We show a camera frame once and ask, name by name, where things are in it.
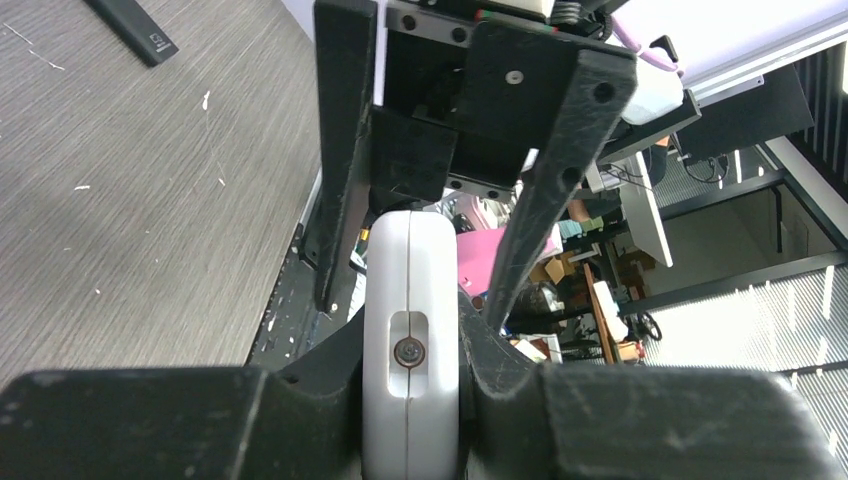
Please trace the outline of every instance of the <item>green object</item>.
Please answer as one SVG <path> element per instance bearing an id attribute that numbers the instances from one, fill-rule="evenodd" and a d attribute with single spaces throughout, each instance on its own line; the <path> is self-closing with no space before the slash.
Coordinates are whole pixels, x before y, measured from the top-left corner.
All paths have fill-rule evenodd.
<path id="1" fill-rule="evenodd" d="M 592 230 L 601 230 L 604 228 L 604 219 L 601 217 L 595 217 L 588 222 L 580 222 L 580 226 L 583 227 L 584 232 L 591 232 Z"/>

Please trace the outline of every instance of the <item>white bottle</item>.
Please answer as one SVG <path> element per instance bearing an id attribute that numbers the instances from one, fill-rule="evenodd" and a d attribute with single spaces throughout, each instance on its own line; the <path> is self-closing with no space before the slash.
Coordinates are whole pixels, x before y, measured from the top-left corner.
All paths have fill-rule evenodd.
<path id="1" fill-rule="evenodd" d="M 613 35 L 610 45 L 622 46 Z M 677 72 L 667 72 L 650 63 L 636 60 L 638 85 L 621 118 L 631 125 L 644 125 L 683 104 L 683 82 Z"/>

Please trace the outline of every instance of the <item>mounting hole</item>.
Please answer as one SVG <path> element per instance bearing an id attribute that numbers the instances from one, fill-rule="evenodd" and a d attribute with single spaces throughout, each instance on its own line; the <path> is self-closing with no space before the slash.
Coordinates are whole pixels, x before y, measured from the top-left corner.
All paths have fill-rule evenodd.
<path id="1" fill-rule="evenodd" d="M 512 70 L 507 72 L 505 77 L 506 83 L 510 85 L 518 85 L 519 83 L 524 81 L 524 73 L 520 70 Z"/>
<path id="2" fill-rule="evenodd" d="M 607 103 L 615 96 L 615 87 L 607 82 L 599 83 L 592 93 L 598 103 Z"/>
<path id="3" fill-rule="evenodd" d="M 580 177 L 583 175 L 580 173 L 580 170 L 576 168 L 566 168 L 564 172 L 562 172 L 562 183 L 563 185 L 577 185 L 580 182 Z"/>
<path id="4" fill-rule="evenodd" d="M 468 38 L 468 34 L 465 33 L 465 29 L 457 27 L 451 32 L 451 38 L 456 43 L 462 43 Z"/>
<path id="5" fill-rule="evenodd" d="M 412 15 L 404 15 L 402 19 L 400 19 L 401 23 L 403 23 L 403 28 L 408 31 L 415 30 L 415 19 Z"/>

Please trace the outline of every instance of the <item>black frame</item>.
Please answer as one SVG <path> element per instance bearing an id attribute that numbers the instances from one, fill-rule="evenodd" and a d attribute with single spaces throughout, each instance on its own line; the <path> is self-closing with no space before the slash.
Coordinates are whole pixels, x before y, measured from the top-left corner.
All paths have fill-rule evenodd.
<path id="1" fill-rule="evenodd" d="M 654 295 L 642 300 L 622 304 L 621 314 L 633 314 L 638 312 L 657 310 L 671 307 L 681 303 L 691 302 L 701 298 L 709 297 L 733 291 L 737 288 L 747 288 L 749 285 L 762 284 L 766 281 L 803 275 L 824 269 L 828 266 L 838 266 L 848 263 L 848 239 L 836 228 L 836 225 L 825 215 L 824 211 L 813 201 L 809 193 L 801 184 L 786 170 L 777 155 L 766 145 L 758 145 L 761 153 L 771 162 L 777 170 L 767 172 L 764 175 L 743 181 L 742 183 L 730 185 L 722 190 L 710 192 L 698 197 L 669 205 L 660 210 L 663 220 L 676 218 L 687 213 L 692 213 L 703 208 L 718 205 L 720 203 L 743 197 L 766 188 L 776 190 L 780 185 L 785 185 L 790 193 L 795 195 L 804 210 L 810 215 L 816 225 L 822 229 L 828 239 L 833 243 L 835 251 L 803 258 L 780 265 L 766 267 L 753 272 L 733 275 L 730 277 L 705 282 L 690 287 L 673 290 L 671 292 Z"/>

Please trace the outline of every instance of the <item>screw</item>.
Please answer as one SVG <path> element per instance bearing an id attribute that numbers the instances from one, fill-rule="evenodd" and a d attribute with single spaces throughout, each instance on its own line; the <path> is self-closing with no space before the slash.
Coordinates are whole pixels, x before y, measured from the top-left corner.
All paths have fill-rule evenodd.
<path id="1" fill-rule="evenodd" d="M 468 38 L 468 35 L 465 33 L 464 29 L 457 27 L 451 32 L 451 38 L 456 43 L 462 43 L 466 38 Z"/>
<path id="2" fill-rule="evenodd" d="M 513 70 L 506 74 L 506 83 L 510 85 L 518 85 L 524 81 L 524 74 L 520 70 Z"/>
<path id="3" fill-rule="evenodd" d="M 406 368 L 421 365 L 424 361 L 424 345 L 415 338 L 404 338 L 395 345 L 395 360 Z"/>
<path id="4" fill-rule="evenodd" d="M 407 30 L 415 30 L 415 19 L 412 15 L 404 15 L 403 18 L 400 19 L 401 23 L 403 23 L 403 28 Z"/>

